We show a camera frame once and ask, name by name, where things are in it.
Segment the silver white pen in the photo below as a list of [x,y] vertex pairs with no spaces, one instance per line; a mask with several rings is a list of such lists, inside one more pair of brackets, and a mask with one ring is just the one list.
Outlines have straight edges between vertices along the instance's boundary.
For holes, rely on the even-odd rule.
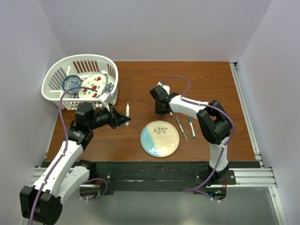
[[[127,106],[126,106],[126,116],[129,117],[129,102],[127,102]],[[129,126],[129,120],[125,123],[125,126],[128,127]]]

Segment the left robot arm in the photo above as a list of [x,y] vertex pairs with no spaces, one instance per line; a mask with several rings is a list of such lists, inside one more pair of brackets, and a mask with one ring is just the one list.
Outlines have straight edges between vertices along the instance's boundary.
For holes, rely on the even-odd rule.
[[55,224],[63,204],[80,185],[98,180],[95,163],[82,160],[73,165],[92,140],[93,130],[105,125],[117,128],[130,120],[113,105],[96,112],[91,103],[79,104],[75,120],[65,131],[65,140],[54,160],[32,186],[24,186],[20,191],[22,216],[31,222]]

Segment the teal white marker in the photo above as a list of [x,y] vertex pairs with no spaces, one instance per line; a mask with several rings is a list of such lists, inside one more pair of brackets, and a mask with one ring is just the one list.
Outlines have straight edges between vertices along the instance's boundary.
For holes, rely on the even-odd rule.
[[192,137],[193,137],[193,138],[196,138],[195,130],[194,130],[194,127],[193,127],[191,118],[188,118],[188,122],[189,122],[189,126],[190,126],[190,129],[191,129]]

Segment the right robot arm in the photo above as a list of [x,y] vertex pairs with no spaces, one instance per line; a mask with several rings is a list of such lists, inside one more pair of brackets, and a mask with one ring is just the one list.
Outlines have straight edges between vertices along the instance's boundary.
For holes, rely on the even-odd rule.
[[210,172],[203,183],[210,180],[220,184],[228,170],[227,145],[235,133],[233,121],[220,102],[201,102],[178,93],[169,94],[164,85],[151,89],[150,94],[155,100],[156,114],[181,113],[198,120],[202,135],[210,146]]

